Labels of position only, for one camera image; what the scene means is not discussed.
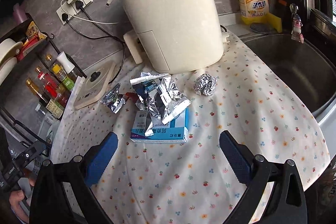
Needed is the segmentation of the person left hand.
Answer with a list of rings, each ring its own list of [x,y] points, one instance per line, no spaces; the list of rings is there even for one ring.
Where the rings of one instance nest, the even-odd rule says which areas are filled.
[[[22,223],[29,223],[29,216],[22,209],[19,204],[25,198],[25,192],[23,190],[12,191],[9,196],[9,203],[11,205],[12,211],[20,219]]]

